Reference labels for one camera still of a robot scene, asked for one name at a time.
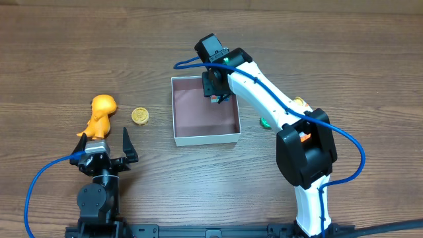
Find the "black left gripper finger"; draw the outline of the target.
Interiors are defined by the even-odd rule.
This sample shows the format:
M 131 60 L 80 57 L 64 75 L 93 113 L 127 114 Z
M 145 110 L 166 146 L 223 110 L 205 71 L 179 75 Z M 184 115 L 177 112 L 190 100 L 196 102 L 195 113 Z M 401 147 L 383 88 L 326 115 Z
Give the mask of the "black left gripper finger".
M 126 154 L 128 163 L 138 162 L 138 154 L 130 140 L 130 136 L 126 127 L 123 127 L 122 139 L 122 149 L 123 152 Z
M 82 153 L 85 151 L 85 147 L 88 141 L 88 137 L 86 133 L 82 133 L 78 144 L 76 145 L 75 149 L 73 150 L 74 154 Z

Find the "white box pink inside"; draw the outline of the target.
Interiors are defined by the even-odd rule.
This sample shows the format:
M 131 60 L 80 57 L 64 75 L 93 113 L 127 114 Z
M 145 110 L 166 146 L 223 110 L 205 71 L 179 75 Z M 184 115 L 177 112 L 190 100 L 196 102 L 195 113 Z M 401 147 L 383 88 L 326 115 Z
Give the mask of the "white box pink inside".
M 211 103 L 200 76 L 171 79 L 173 137 L 177 146 L 236 143 L 241 136 L 239 103 L 231 96 Z

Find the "colourful puzzle cube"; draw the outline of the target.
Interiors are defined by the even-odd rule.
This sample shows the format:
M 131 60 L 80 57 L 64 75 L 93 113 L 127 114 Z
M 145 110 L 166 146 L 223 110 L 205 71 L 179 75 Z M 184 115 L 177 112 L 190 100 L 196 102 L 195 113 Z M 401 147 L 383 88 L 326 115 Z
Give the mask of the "colourful puzzle cube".
M 216 95 L 212 95 L 210 97 L 211 103 L 220 103 L 221 102 L 221 97 L 220 96 L 216 96 Z

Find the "white and yellow duck toy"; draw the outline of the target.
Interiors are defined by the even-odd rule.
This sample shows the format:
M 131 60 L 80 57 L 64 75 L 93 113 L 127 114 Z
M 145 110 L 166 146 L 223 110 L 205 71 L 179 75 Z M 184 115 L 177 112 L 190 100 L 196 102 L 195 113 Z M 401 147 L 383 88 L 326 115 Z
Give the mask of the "white and yellow duck toy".
M 301 97 L 295 97 L 293 99 L 293 101 L 296 104 L 298 104 L 299 106 L 304 107 L 308 111 L 310 111 L 310 112 L 313 111 L 313 109 L 310 107 L 310 105 L 307 102 L 305 102 Z M 299 136 L 300 136 L 301 142 L 305 142 L 311 137 L 311 133 L 302 131 L 302 132 L 299 132 Z

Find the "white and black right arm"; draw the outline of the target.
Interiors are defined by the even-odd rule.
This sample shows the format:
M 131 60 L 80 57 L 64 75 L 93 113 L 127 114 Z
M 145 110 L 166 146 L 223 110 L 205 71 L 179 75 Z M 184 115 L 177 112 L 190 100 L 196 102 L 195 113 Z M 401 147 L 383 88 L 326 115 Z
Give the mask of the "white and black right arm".
M 319 194 L 319 187 L 330 180 L 337 153 L 332 131 L 304 116 L 328 122 L 327 114 L 287 97 L 251 56 L 241 48 L 223 47 L 214 34 L 200 39 L 194 49 L 207 68 L 202 74 L 205 97 L 222 103 L 231 95 L 240 96 L 269 123 L 276 133 L 277 166 L 295 189 L 298 228 L 307 237 L 326 235 L 332 222 L 327 195 Z

